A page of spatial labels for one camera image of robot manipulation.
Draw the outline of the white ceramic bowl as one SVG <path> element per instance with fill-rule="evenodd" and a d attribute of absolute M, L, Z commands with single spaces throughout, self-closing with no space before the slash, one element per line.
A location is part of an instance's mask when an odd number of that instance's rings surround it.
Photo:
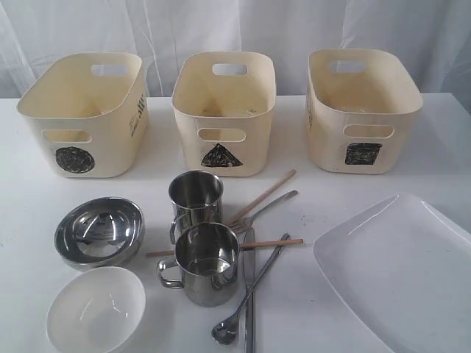
<path fill-rule="evenodd" d="M 116 266 L 94 268 L 65 285 L 46 316 L 56 352 L 122 352 L 139 328 L 146 294 L 139 277 Z"/>

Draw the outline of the white rectangular plate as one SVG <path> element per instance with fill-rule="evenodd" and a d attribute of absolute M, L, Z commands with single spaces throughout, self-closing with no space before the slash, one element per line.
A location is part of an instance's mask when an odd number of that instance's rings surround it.
<path fill-rule="evenodd" d="M 391 351 L 470 350 L 470 234 L 418 196 L 372 205 L 321 235 L 313 253 Z"/>

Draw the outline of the stainless steel mug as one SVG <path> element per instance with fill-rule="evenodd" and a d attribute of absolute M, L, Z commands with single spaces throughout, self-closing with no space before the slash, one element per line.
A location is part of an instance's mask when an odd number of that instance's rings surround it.
<path fill-rule="evenodd" d="M 176 176 L 169 185 L 174 219 L 169 238 L 176 244 L 176 230 L 183 234 L 185 229 L 204 222 L 222 222 L 222 180 L 208 171 L 186 171 Z"/>
<path fill-rule="evenodd" d="M 165 288 L 182 289 L 201 307 L 216 307 L 236 293 L 240 251 L 229 227 L 197 224 L 178 237 L 173 256 L 158 261 L 157 278 Z"/>

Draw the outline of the stainless steel knife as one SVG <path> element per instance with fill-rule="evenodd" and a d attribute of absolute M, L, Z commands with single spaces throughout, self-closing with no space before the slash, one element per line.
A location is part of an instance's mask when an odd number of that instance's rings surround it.
<path fill-rule="evenodd" d="M 244 243 L 255 242 L 255 230 L 250 227 L 244 236 Z M 255 250 L 244 249 L 243 253 L 244 281 L 246 290 L 253 286 L 255 281 Z M 245 352 L 255 352 L 255 300 L 251 294 L 246 303 L 245 310 Z"/>

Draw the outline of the cream bin with triangle mark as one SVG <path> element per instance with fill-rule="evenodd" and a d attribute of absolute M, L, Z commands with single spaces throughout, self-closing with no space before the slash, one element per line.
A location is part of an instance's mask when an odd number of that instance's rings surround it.
<path fill-rule="evenodd" d="M 268 155 L 275 99 L 275 68 L 266 55 L 190 56 L 171 98 L 187 167 L 222 177 L 259 173 Z"/>

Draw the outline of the cream bin with circle mark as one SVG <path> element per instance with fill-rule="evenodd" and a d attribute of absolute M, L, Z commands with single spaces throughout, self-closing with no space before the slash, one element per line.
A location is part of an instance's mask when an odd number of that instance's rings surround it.
<path fill-rule="evenodd" d="M 17 111 L 56 174 L 116 177 L 133 164 L 147 128 L 143 61 L 120 52 L 69 55 L 26 91 Z"/>

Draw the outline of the stainless steel bowl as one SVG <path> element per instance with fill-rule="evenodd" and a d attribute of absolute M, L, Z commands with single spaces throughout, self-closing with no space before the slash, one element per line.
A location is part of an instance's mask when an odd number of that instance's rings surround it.
<path fill-rule="evenodd" d="M 71 210 L 58 224 L 54 246 L 79 271 L 120 266 L 138 253 L 145 235 L 144 214 L 129 199 L 102 197 Z"/>

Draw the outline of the long stainless steel spoon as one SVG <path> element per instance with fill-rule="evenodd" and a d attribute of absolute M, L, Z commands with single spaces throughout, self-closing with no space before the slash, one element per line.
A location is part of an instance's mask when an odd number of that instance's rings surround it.
<path fill-rule="evenodd" d="M 285 233 L 280 240 L 289 240 L 291 239 L 290 234 Z M 268 260 L 263 265 L 262 269 L 257 273 L 255 277 L 255 281 L 253 282 L 253 286 L 246 291 L 246 295 L 242 299 L 240 305 L 237 307 L 236 311 L 226 318 L 225 320 L 219 322 L 214 328 L 211 330 L 212 338 L 221 345 L 229 345 L 231 344 L 238 334 L 238 323 L 241 311 L 246 306 L 247 300 L 249 296 L 255 291 L 257 288 L 258 283 L 263 278 L 264 274 L 270 269 L 273 262 L 277 259 L 278 255 L 281 253 L 283 246 L 276 246 L 275 250 L 272 252 Z"/>

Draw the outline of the lower wooden chopstick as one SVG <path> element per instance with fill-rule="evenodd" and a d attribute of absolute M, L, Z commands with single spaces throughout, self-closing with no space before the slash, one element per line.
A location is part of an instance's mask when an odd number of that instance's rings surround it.
<path fill-rule="evenodd" d="M 254 248 L 267 248 L 276 246 L 290 246 L 290 245 L 301 245 L 304 244 L 303 239 L 289 239 L 279 241 L 266 241 L 266 242 L 255 242 L 255 243 L 242 243 L 240 248 L 243 250 L 254 249 Z M 173 255 L 174 250 L 165 250 L 160 252 L 148 252 L 146 257 L 163 257 Z"/>

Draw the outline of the cream bin with square mark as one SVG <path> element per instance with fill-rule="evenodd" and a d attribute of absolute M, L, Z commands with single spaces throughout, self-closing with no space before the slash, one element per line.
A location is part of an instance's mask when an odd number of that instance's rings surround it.
<path fill-rule="evenodd" d="M 325 171 L 389 171 L 422 107 L 419 89 L 393 54 L 323 49 L 309 56 L 308 150 L 311 161 Z"/>

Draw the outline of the stainless steel fork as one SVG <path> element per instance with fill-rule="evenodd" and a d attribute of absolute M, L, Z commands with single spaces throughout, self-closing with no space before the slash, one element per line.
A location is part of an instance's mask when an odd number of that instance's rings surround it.
<path fill-rule="evenodd" d="M 279 204 L 295 197 L 298 193 L 299 192 L 297 190 L 291 190 L 288 193 L 285 193 L 282 196 L 278 197 L 274 201 L 268 203 L 265 207 L 261 208 L 253 215 L 240 218 L 237 221 L 232 221 L 227 226 L 237 235 L 241 235 L 253 225 L 255 219 L 258 218 L 260 215 L 262 215 L 266 211 L 273 209 L 275 206 L 278 206 Z"/>

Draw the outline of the white curtain backdrop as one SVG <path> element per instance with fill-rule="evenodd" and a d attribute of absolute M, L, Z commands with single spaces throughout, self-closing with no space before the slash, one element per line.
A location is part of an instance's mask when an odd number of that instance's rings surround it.
<path fill-rule="evenodd" d="M 372 48 L 398 57 L 423 92 L 470 105 L 468 1 L 3 1 L 1 96 L 16 98 L 56 60 L 140 56 L 150 96 L 170 96 L 203 51 L 272 58 L 280 95 L 305 92 L 308 55 Z"/>

